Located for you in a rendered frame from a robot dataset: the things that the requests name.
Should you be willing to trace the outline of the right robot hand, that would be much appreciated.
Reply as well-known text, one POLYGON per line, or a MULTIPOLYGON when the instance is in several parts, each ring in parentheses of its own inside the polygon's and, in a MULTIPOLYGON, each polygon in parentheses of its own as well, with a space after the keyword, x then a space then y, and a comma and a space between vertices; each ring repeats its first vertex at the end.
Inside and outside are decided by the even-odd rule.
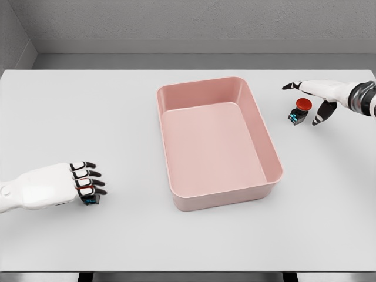
POLYGON ((317 114, 312 121, 312 125, 326 121, 336 110, 337 104, 349 108, 348 98, 356 83, 345 83, 336 80, 304 80, 288 83, 282 87, 282 90, 298 89, 299 91, 311 96, 323 99, 318 108, 317 114))

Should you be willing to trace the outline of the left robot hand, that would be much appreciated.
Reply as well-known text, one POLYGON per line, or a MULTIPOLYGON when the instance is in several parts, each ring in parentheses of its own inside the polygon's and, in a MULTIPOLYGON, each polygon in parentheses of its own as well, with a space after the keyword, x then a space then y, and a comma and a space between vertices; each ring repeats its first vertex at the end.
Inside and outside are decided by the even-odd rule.
POLYGON ((25 209, 38 210, 57 206, 80 199, 75 180, 95 179, 99 184, 95 192, 100 197, 107 195, 102 176, 94 171, 96 165, 91 162, 59 163, 32 170, 21 175, 21 189, 25 209))

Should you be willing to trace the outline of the red button industrial switch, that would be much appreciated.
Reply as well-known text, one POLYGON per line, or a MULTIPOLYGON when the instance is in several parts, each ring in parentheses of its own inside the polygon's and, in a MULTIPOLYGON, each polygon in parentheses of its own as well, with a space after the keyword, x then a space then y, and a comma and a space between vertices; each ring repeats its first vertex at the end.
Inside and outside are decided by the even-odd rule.
POLYGON ((95 179, 75 180, 78 195, 85 205, 99 204, 100 196, 96 194, 95 187, 99 184, 95 179))
POLYGON ((288 115, 288 120, 290 120, 294 126, 302 123, 311 108, 312 103, 310 100, 306 98, 297 99, 296 107, 288 115))

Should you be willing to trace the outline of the pink rectangular basket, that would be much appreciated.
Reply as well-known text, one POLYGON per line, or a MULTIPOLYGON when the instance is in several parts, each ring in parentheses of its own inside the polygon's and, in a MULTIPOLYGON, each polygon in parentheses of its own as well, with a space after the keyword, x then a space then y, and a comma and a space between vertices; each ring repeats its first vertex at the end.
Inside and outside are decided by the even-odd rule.
POLYGON ((247 82, 218 78, 156 94, 169 186, 184 212, 262 199, 283 167, 247 82))

